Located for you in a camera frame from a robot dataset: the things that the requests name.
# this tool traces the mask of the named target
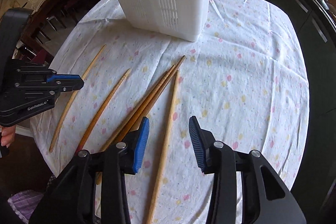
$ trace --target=light wooden chopstick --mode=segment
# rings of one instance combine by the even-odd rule
[[[124,120],[124,122],[118,126],[118,128],[113,132],[113,134],[111,135],[111,137],[106,141],[106,143],[104,143],[104,145],[102,146],[102,148],[100,149],[100,152],[105,151],[106,149],[108,149],[108,147],[110,146],[110,144],[118,137],[118,135],[120,134],[120,132],[125,128],[125,126],[130,122],[130,120],[134,117],[135,113],[138,111],[138,109],[144,104],[144,102],[147,100],[147,98],[155,91],[155,89],[158,87],[158,85],[166,80],[168,78],[168,76],[171,74],[171,72],[173,71],[173,69],[175,68],[175,65],[173,65],[169,71],[167,71],[164,76],[160,79],[160,81],[154,86],[154,88],[151,90],[151,92],[147,95],[144,96],[142,98],[142,100],[137,104],[137,106],[133,109],[133,111],[126,117],[126,119]],[[102,180],[102,173],[98,172],[97,174],[97,178],[96,178],[96,184],[99,185],[101,183]]]
[[[106,97],[105,101],[103,102],[103,104],[101,105],[101,107],[99,108],[99,110],[97,111],[96,115],[93,117],[92,121],[90,122],[88,128],[86,129],[81,141],[79,142],[79,145],[76,149],[75,155],[77,155],[77,153],[79,151],[81,151],[83,149],[83,146],[85,145],[86,141],[88,140],[93,128],[95,127],[96,123],[98,122],[98,119],[100,118],[101,114],[103,113],[104,109],[107,107],[109,101],[112,99],[113,95],[115,94],[115,92],[117,91],[118,87],[121,85],[121,83],[124,81],[124,79],[129,75],[131,69],[128,69],[124,75],[120,78],[120,80],[118,81],[118,83],[113,87],[113,89],[111,90],[110,94]]]
[[[165,77],[167,75],[167,71],[165,71],[164,75],[160,78],[159,81],[157,81],[156,85],[153,86],[153,88],[151,89],[151,91],[148,93],[150,94],[155,87],[157,86],[157,84],[163,79],[163,77]],[[116,130],[112,133],[111,137],[104,143],[104,145],[101,147],[99,152],[103,152],[105,151],[110,144],[114,141],[114,139],[119,135],[119,133],[121,132],[121,130],[125,127],[125,125],[129,122],[129,120],[133,117],[134,113],[138,110],[138,108],[142,105],[142,103],[146,100],[147,96],[144,96],[141,101],[136,105],[136,107],[126,116],[126,118],[123,120],[123,122],[116,128]]]
[[[121,142],[123,138],[126,136],[126,134],[129,132],[133,124],[136,122],[136,120],[140,117],[141,113],[145,109],[145,107],[148,105],[150,100],[154,97],[155,93],[159,90],[160,86],[163,85],[165,81],[169,82],[171,78],[174,76],[176,71],[179,69],[182,62],[185,60],[185,55],[182,56],[182,58],[179,60],[179,62],[174,67],[173,71],[166,77],[166,79],[162,79],[160,83],[155,87],[155,89],[148,95],[146,100],[142,103],[142,105],[138,108],[138,110],[135,112],[133,117],[130,119],[130,121],[125,125],[125,127],[122,129],[120,134],[115,138],[116,142]]]
[[[164,141],[163,141],[163,147],[162,147],[162,152],[161,152],[161,157],[160,157],[159,169],[158,169],[157,175],[156,175],[156,180],[155,180],[151,205],[150,205],[150,208],[149,208],[149,213],[148,213],[148,216],[147,216],[146,224],[152,224],[154,211],[155,211],[156,200],[157,200],[158,195],[159,195],[161,180],[162,180],[162,176],[163,176],[163,171],[164,171],[165,165],[166,165],[169,138],[170,138],[170,133],[171,133],[172,121],[173,121],[173,113],[174,113],[174,109],[175,109],[178,82],[179,82],[179,71],[177,71],[177,73],[176,73],[175,84],[174,84],[174,92],[173,92],[172,102],[171,102],[171,105],[170,105],[166,134],[165,134],[165,138],[164,138]]]
[[[111,138],[108,139],[108,141],[103,145],[103,147],[100,150],[101,152],[105,151],[112,142],[114,141],[120,142],[120,140],[122,140],[125,137],[125,135],[129,132],[129,130],[134,125],[134,123],[137,121],[137,119],[141,116],[143,110],[146,108],[150,100],[154,97],[155,93],[160,89],[160,86],[162,86],[163,84],[166,86],[169,83],[169,81],[171,80],[173,75],[177,72],[178,68],[180,67],[180,65],[182,64],[184,60],[185,60],[185,55],[182,56],[182,58],[179,60],[179,62],[176,64],[175,67],[172,66],[169,69],[166,75],[161,79],[161,81],[156,85],[156,87],[150,92],[150,94],[141,103],[141,105],[137,107],[136,111],[134,112],[130,120],[125,124],[125,126],[119,132],[115,131],[113,135],[111,136]],[[97,175],[96,184],[99,185],[101,183],[101,180],[102,180],[102,173],[99,172]]]
[[[131,129],[129,131],[134,131],[134,130],[139,129],[139,126],[140,126],[141,121],[142,121],[142,117],[146,117],[148,115],[148,113],[151,111],[152,107],[155,105],[156,101],[158,100],[161,93],[164,91],[164,89],[168,85],[168,83],[169,83],[169,81],[167,81],[167,80],[163,83],[163,85],[159,88],[157,93],[155,93],[154,97],[151,99],[151,101],[148,103],[148,105],[146,105],[145,109],[143,110],[143,112],[141,113],[139,118],[135,121],[135,123],[133,124],[133,126],[131,127]]]
[[[105,47],[106,47],[106,45],[102,46],[102,48],[100,49],[100,51],[96,54],[95,58],[91,61],[90,65],[87,67],[86,71],[84,72],[84,74],[82,76],[83,80],[88,76],[90,70],[92,69],[93,65],[95,64],[95,62],[99,58],[99,55],[103,52],[103,50],[104,50]],[[56,129],[54,131],[54,135],[53,135],[51,143],[50,143],[50,147],[49,147],[49,152],[50,153],[52,153],[53,150],[54,150],[54,147],[55,147],[55,144],[57,142],[57,139],[58,139],[58,136],[59,136],[59,132],[60,132],[61,127],[63,125],[64,119],[65,119],[66,115],[68,114],[69,109],[70,109],[72,103],[74,102],[75,97],[76,97],[76,95],[77,95],[78,92],[79,92],[79,90],[75,90],[71,94],[71,97],[70,97],[67,105],[65,106],[65,109],[63,110],[63,113],[61,115],[61,118],[58,121],[58,124],[56,126]]]

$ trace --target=round table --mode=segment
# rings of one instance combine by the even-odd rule
[[[178,99],[154,223],[204,223],[213,175],[197,167],[188,133],[189,117],[234,150],[260,150],[291,188],[308,127],[309,89],[299,41],[288,16],[265,0],[209,0],[208,19],[197,42],[133,28],[118,0],[101,0],[73,29],[50,67],[82,75],[107,44],[78,92],[54,152],[53,132],[70,97],[31,119],[31,130],[50,169],[58,175],[73,157],[90,121],[127,69],[130,76],[109,102],[84,148],[97,152],[161,77],[186,55],[180,67]],[[150,135],[142,168],[126,176],[132,223],[142,223],[158,168],[172,96],[172,83],[150,114]],[[237,175],[237,222],[242,214]],[[100,186],[96,214],[100,215]]]

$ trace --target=tablecloth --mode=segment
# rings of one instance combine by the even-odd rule
[[[182,55],[167,163],[154,223],[204,223],[213,175],[197,167],[188,120],[234,150],[260,150],[291,188],[305,147],[309,89],[299,41],[288,16],[265,0],[209,0],[206,25],[197,42],[135,29],[118,0],[101,0],[73,29],[50,67],[82,75],[102,45],[99,61],[78,92],[53,153],[48,148],[70,97],[62,93],[54,109],[31,119],[36,143],[55,175],[73,157],[95,113],[127,69],[84,148],[97,152],[143,95]],[[133,224],[142,223],[154,187],[172,83],[150,114],[150,135],[135,176],[126,176]],[[237,174],[237,223],[242,214]],[[100,186],[95,208],[100,215]]]

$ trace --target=finger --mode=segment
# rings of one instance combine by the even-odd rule
[[[14,141],[14,134],[1,137],[1,146],[9,145]]]
[[[8,136],[10,134],[15,134],[15,128],[16,126],[2,128],[1,136]]]

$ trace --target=floor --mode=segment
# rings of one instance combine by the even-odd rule
[[[0,159],[0,195],[24,190],[44,192],[52,173],[31,137],[16,135],[9,155]]]
[[[78,9],[77,12],[75,13],[75,16],[78,21],[80,21],[84,15],[86,15],[88,10],[85,10],[84,8]],[[42,35],[38,35],[38,37],[42,40],[43,42],[43,47],[51,53],[51,55],[55,56],[58,50],[61,48],[62,44],[64,41],[67,39],[68,35],[71,33],[71,31],[74,29],[76,26],[74,20],[70,17],[61,17],[59,16],[61,21],[65,24],[67,27],[64,29],[64,27],[59,24],[56,19],[52,19],[53,25],[56,27],[57,31],[55,31],[52,26],[48,23],[45,22],[44,27],[42,28],[43,32],[51,39],[48,41],[45,37]]]

